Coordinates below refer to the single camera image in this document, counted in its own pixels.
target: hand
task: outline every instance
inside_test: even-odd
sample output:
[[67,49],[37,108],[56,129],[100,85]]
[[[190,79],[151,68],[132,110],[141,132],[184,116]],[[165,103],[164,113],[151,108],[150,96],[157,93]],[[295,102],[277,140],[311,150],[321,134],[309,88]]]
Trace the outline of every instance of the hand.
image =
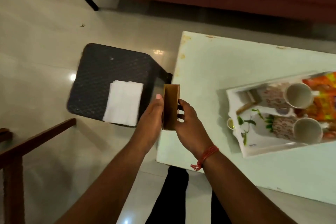
[[141,115],[131,138],[131,141],[140,144],[145,153],[149,152],[159,137],[162,127],[162,112],[163,99],[160,94],[157,94],[156,99],[148,105],[145,112]]
[[178,114],[175,130],[183,146],[189,150],[196,159],[200,159],[205,150],[213,146],[213,142],[205,131],[202,122],[198,119],[195,109],[186,101],[179,99],[178,109],[184,114]]

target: small bowl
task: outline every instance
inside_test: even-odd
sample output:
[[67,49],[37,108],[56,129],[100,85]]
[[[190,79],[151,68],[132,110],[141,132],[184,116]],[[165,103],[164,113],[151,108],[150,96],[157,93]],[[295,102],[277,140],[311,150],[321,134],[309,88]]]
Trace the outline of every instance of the small bowl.
[[229,129],[231,129],[231,130],[234,130],[234,129],[235,129],[235,126],[234,126],[234,124],[233,124],[233,119],[232,119],[232,118],[229,118],[229,119],[227,120],[226,125],[227,125],[227,127],[228,127]]

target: napkin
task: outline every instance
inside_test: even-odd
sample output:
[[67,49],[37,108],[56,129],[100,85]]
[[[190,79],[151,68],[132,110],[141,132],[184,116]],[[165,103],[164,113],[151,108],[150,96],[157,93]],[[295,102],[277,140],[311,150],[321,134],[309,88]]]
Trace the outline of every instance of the napkin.
[[117,80],[110,83],[103,121],[136,126],[143,86],[143,83]]

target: black pants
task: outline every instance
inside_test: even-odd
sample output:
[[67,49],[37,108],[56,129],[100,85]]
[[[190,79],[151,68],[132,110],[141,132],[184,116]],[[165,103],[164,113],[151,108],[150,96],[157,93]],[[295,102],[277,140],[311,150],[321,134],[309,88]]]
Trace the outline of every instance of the black pants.
[[[165,183],[146,224],[185,224],[188,181],[189,175],[185,169],[173,166],[168,168]],[[211,223],[231,224],[227,213],[213,191],[211,197]]]

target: white table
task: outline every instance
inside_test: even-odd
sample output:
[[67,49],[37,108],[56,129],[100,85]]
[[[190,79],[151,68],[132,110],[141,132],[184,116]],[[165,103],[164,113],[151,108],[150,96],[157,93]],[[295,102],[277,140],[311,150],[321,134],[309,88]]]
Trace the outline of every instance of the white table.
[[[226,89],[311,71],[336,70],[336,55],[183,32],[172,83],[209,136],[256,186],[336,204],[336,142],[243,159],[226,127]],[[175,131],[162,131],[157,162],[192,170]]]

